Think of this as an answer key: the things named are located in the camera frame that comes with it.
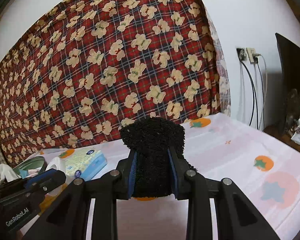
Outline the white knit work glove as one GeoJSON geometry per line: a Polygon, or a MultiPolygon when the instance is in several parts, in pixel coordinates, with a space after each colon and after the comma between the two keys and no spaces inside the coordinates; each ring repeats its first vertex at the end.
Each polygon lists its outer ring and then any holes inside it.
{"type": "Polygon", "coordinates": [[[21,178],[21,176],[17,175],[13,169],[7,164],[0,164],[0,181],[14,181],[21,178]]]}

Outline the black fuzzy cloth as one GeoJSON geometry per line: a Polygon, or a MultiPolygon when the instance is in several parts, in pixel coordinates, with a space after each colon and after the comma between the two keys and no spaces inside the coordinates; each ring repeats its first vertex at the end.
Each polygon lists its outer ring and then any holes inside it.
{"type": "Polygon", "coordinates": [[[120,130],[130,149],[128,194],[134,198],[159,198],[174,194],[188,197],[184,173],[194,167],[184,157],[185,128],[164,118],[135,121],[120,130]]]}

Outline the teal blue cloth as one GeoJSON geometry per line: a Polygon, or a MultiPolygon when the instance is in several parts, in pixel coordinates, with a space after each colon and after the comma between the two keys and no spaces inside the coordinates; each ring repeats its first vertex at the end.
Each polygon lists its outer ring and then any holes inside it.
{"type": "Polygon", "coordinates": [[[27,178],[29,176],[29,172],[28,170],[22,170],[22,169],[19,169],[19,175],[21,176],[21,178],[27,178]]]}

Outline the yellow round tin lid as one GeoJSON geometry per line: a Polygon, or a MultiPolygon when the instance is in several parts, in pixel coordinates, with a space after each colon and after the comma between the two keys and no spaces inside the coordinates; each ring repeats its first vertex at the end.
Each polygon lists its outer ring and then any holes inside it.
{"type": "Polygon", "coordinates": [[[63,185],[59,186],[58,188],[54,189],[50,193],[45,195],[45,199],[42,203],[39,204],[40,212],[38,213],[41,216],[52,204],[52,202],[64,191],[67,187],[67,184],[64,183],[63,185]]]}

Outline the pink folded cloth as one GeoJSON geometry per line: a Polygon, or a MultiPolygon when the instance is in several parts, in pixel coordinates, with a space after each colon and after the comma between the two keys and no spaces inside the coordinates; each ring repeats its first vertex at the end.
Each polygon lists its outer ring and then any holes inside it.
{"type": "Polygon", "coordinates": [[[34,177],[39,173],[40,169],[29,169],[27,171],[28,176],[34,177]]]}

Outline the round metal tin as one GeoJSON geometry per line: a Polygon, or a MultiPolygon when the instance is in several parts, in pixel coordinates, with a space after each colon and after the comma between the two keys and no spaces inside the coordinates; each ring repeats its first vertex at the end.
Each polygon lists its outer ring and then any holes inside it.
{"type": "Polygon", "coordinates": [[[19,175],[19,169],[22,170],[40,169],[38,174],[41,174],[46,170],[46,167],[47,167],[47,162],[45,161],[45,158],[40,155],[23,161],[21,164],[13,168],[13,171],[17,175],[19,175]]]}

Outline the yellow blue tissue box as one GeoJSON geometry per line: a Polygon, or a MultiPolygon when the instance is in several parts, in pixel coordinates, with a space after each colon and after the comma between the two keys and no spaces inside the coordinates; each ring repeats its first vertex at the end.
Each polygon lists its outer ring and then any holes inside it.
{"type": "Polygon", "coordinates": [[[107,165],[104,154],[93,146],[68,149],[59,157],[64,160],[67,176],[85,181],[92,180],[107,165]]]}

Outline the white toilet paper roll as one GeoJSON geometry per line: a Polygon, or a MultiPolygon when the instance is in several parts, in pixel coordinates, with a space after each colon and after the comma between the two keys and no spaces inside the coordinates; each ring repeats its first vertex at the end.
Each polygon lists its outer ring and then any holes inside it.
{"type": "Polygon", "coordinates": [[[47,165],[46,170],[57,170],[62,171],[63,173],[66,173],[66,165],[65,160],[60,157],[53,158],[47,165]]]}

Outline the cluttered side table items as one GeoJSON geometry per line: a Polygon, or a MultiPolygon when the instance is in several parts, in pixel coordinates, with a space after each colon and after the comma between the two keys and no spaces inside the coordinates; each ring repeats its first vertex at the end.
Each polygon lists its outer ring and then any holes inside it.
{"type": "Polygon", "coordinates": [[[288,94],[286,120],[292,133],[291,140],[300,145],[300,93],[295,88],[288,94]]]}

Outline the black television screen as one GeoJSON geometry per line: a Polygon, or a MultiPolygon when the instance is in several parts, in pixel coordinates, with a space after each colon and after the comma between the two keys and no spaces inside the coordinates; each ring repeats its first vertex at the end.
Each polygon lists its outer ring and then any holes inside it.
{"type": "Polygon", "coordinates": [[[300,47],[275,34],[282,69],[283,107],[278,130],[286,134],[300,116],[300,47]]]}

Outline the red plaid teddy bear blanket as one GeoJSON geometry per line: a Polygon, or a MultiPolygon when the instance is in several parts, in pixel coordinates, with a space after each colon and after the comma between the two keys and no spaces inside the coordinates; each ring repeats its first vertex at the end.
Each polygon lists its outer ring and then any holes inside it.
{"type": "Polygon", "coordinates": [[[0,149],[15,167],[143,118],[229,114],[229,92],[202,0],[62,0],[0,62],[0,149]]]}

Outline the white wall power outlet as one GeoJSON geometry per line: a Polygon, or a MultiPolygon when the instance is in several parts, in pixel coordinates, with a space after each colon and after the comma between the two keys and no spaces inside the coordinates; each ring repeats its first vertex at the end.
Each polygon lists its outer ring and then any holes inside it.
{"type": "Polygon", "coordinates": [[[236,48],[239,61],[249,61],[250,64],[257,64],[259,56],[254,48],[236,48]]]}

